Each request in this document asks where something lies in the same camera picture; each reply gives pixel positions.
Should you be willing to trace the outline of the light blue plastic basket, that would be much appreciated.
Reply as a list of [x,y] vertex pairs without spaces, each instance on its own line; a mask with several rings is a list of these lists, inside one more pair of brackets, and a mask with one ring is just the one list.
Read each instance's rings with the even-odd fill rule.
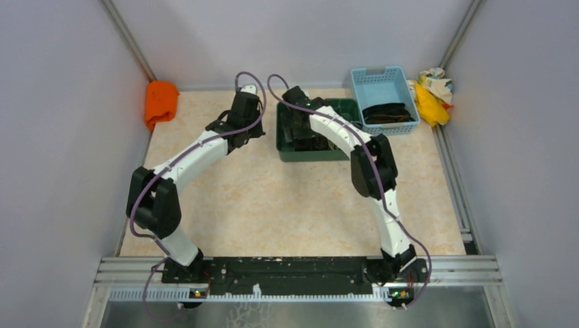
[[350,78],[351,93],[360,112],[376,105],[401,103],[412,118],[409,122],[392,123],[371,123],[363,118],[362,125],[366,133],[404,135],[418,126],[421,119],[402,67],[354,68],[350,71]]

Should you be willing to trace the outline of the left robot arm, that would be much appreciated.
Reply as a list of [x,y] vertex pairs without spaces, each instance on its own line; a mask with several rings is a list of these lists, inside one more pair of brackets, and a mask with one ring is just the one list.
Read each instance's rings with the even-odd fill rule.
[[134,236],[152,239],[189,283],[205,273],[203,252],[181,228],[180,194],[204,169],[265,134],[265,106],[253,85],[235,93],[231,108],[206,126],[189,147],[153,169],[133,171],[126,214]]

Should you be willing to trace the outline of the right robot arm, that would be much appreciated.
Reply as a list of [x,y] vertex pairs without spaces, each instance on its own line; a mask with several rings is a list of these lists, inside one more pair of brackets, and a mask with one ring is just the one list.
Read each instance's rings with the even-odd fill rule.
[[374,209],[384,272],[394,282],[403,281],[412,270],[416,251],[401,227],[396,191],[398,171],[389,139],[356,128],[327,100],[310,99],[298,86],[286,90],[281,99],[284,105],[305,115],[313,132],[327,138],[348,156],[352,184]]

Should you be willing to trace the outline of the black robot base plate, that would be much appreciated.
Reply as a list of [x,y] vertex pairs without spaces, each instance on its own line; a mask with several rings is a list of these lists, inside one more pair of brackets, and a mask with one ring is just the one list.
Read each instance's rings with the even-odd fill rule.
[[208,284],[212,296],[359,296],[376,284],[417,285],[426,280],[427,263],[415,260],[402,272],[383,258],[345,257],[213,257],[182,267],[168,260],[165,284]]

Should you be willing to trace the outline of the green compartment organizer tray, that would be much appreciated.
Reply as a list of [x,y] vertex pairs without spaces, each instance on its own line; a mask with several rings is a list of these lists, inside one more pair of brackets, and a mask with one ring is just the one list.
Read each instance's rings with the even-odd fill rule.
[[[333,109],[345,120],[353,123],[356,127],[361,127],[361,115],[358,104],[353,98],[328,98],[327,101]],[[287,109],[282,103],[276,108],[276,149],[279,158],[283,162],[314,162],[314,161],[347,161],[348,156],[334,145],[330,145],[330,150],[326,151],[295,151],[294,147],[286,142],[281,126],[281,114]]]

